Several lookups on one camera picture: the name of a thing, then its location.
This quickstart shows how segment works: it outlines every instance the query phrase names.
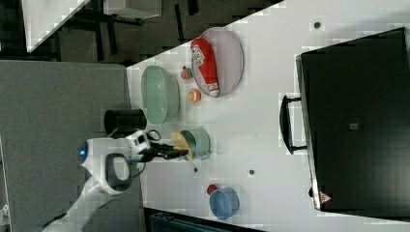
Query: small red cup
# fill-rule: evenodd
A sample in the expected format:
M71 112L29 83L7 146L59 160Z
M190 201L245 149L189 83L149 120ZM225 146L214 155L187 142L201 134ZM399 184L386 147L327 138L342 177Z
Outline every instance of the small red cup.
M208 192L208 195L211 195L211 193L214 192L216 189L218 189L216 185L209 185L206 189L206 192Z

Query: blue bowl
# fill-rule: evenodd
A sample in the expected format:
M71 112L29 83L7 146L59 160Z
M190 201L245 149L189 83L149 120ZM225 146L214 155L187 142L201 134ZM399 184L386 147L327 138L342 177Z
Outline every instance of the blue bowl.
M213 191L209 197L212 213L219 219L228 219L239 210L239 198L231 187Z

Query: black mug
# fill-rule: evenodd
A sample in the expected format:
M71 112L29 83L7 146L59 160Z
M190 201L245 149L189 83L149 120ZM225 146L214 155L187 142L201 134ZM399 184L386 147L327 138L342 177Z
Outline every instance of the black mug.
M147 118L142 109L107 110L103 117L103 124L107 134L128 136L137 130L145 130Z

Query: warning label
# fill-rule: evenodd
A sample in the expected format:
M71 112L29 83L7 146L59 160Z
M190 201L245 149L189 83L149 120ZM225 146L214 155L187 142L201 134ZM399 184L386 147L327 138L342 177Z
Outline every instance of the warning label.
M191 53L192 53L193 61L196 63L196 65L198 67L201 66L204 63L204 59L205 59L205 56L202 53L201 48L199 48L198 45L195 45L192 48Z
M325 193L319 191L319 195L320 195L320 202L322 202L322 204L325 204L326 202L332 200L332 197L326 195Z

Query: briefcase handle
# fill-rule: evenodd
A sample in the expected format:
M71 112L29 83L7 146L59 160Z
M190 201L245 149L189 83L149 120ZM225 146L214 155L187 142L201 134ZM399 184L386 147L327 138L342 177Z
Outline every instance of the briefcase handle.
M289 99L285 95L282 99L282 103L280 106L280 113L279 113L280 132L281 132L281 135L282 135L282 138L283 138L284 144L286 145L287 150L289 150L290 154L292 155L293 155L293 152L295 151L304 150L308 148L308 146L300 146L300 147L293 146L292 126L290 125L290 115L289 115L288 104L290 104L291 102L298 102L300 100L301 98Z

